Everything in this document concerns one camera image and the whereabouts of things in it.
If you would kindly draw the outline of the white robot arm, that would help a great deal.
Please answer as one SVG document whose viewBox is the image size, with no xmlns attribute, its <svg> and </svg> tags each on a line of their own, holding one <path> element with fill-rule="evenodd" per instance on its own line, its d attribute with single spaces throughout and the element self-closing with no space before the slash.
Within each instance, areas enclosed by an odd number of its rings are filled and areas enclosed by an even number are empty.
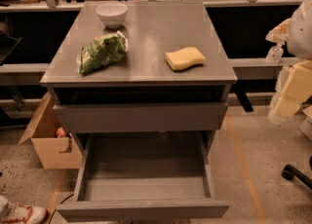
<svg viewBox="0 0 312 224">
<path fill-rule="evenodd" d="M 268 32 L 265 39 L 284 43 L 296 57 L 312 59 L 312 0 L 304 0 L 289 19 Z"/>
</svg>

